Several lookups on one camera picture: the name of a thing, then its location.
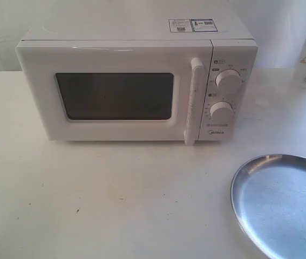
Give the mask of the round silver metal tray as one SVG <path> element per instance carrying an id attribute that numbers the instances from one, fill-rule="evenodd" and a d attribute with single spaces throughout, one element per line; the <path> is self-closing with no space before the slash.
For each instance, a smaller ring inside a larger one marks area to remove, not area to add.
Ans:
<path id="1" fill-rule="evenodd" d="M 306 158 L 247 161 L 232 179 L 230 199 L 240 228 L 267 258 L 306 258 Z"/>

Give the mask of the white microwave oven body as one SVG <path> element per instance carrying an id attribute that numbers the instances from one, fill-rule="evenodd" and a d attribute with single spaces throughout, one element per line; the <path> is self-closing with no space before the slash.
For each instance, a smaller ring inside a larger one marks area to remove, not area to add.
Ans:
<path id="1" fill-rule="evenodd" d="M 258 49 L 248 29 L 228 8 L 215 13 L 205 8 L 172 11 L 162 7 L 140 12 L 109 6 L 61 8 L 33 26 L 23 40 L 209 40 L 213 54 L 198 141 L 224 141 L 233 136 Z M 215 83 L 217 75 L 228 69 L 236 70 L 242 79 L 235 93 L 220 92 Z M 212 120 L 210 107 L 220 101 L 231 104 L 232 120 Z"/>

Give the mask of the white microwave door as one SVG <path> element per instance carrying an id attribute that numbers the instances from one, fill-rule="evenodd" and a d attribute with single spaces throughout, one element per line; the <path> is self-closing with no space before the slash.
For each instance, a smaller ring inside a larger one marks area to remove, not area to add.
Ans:
<path id="1" fill-rule="evenodd" d="M 23 40 L 16 53 L 49 139 L 200 139 L 209 40 Z"/>

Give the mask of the white appliance control knob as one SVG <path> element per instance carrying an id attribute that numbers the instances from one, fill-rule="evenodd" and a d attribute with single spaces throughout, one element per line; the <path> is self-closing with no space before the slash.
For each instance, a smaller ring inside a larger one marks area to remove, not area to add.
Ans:
<path id="1" fill-rule="evenodd" d="M 220 101 L 210 107 L 210 115 L 214 121 L 230 121 L 234 112 L 230 103 Z"/>
<path id="2" fill-rule="evenodd" d="M 242 86 L 242 79 L 236 70 L 228 69 L 220 72 L 215 83 L 223 93 L 235 93 Z"/>

